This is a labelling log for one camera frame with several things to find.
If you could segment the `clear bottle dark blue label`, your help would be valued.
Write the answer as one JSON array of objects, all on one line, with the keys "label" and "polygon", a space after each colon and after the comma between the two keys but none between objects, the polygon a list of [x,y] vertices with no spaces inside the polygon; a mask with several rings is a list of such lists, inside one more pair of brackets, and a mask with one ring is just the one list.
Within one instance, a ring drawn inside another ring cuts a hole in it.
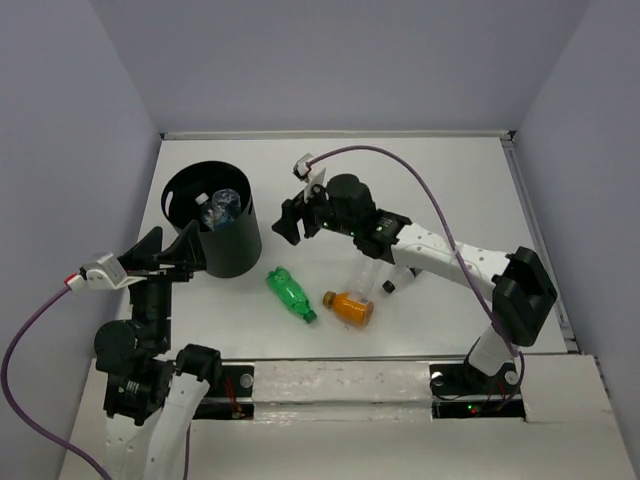
[{"label": "clear bottle dark blue label", "polygon": [[242,212],[240,194],[233,189],[221,189],[211,197],[213,207],[212,224],[214,230],[230,225]]}]

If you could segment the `clear bottle blue white label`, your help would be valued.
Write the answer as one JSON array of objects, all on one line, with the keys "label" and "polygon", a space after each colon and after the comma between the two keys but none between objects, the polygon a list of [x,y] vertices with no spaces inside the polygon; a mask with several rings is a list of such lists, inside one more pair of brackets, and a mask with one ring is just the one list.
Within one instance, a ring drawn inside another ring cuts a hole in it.
[{"label": "clear bottle blue white label", "polygon": [[223,211],[214,204],[206,193],[201,193],[195,198],[200,208],[202,223],[211,231],[215,231],[221,223],[221,215]]}]

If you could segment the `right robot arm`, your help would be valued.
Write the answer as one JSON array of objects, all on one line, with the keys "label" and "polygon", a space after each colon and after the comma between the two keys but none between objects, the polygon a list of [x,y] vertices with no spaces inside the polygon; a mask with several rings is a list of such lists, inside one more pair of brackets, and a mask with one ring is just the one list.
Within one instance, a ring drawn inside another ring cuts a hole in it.
[{"label": "right robot arm", "polygon": [[539,255],[527,247],[491,251],[443,238],[409,218],[376,206],[369,187],[353,174],[318,180],[281,205],[275,233],[289,244],[321,230],[343,234],[365,256],[413,267],[471,289],[489,312],[455,381],[482,392],[503,378],[519,348],[535,344],[558,293]]}]

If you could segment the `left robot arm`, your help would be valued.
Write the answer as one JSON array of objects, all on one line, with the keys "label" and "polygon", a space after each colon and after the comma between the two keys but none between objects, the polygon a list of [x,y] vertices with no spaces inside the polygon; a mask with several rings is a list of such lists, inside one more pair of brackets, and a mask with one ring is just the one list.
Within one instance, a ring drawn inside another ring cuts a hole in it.
[{"label": "left robot arm", "polygon": [[168,247],[160,227],[121,256],[85,265],[93,290],[129,291],[131,316],[103,324],[94,336],[96,369],[106,374],[105,478],[164,479],[204,395],[221,383],[221,355],[189,344],[171,348],[172,287],[206,267],[199,225],[192,221]]}]

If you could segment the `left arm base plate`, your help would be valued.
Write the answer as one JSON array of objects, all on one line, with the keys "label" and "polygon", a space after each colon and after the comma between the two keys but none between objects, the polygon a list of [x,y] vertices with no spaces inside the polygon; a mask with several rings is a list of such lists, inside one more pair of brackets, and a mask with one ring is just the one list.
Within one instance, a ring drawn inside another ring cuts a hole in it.
[{"label": "left arm base plate", "polygon": [[222,363],[219,382],[211,387],[196,408],[194,420],[250,421],[254,418],[255,365]]}]

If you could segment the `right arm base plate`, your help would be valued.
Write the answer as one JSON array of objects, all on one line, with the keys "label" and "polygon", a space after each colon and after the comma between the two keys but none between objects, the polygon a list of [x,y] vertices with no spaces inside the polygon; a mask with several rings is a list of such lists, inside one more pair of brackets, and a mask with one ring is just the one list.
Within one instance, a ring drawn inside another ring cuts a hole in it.
[{"label": "right arm base plate", "polygon": [[524,419],[525,408],[513,363],[493,377],[471,371],[463,363],[429,366],[432,417],[437,420],[472,418]]}]

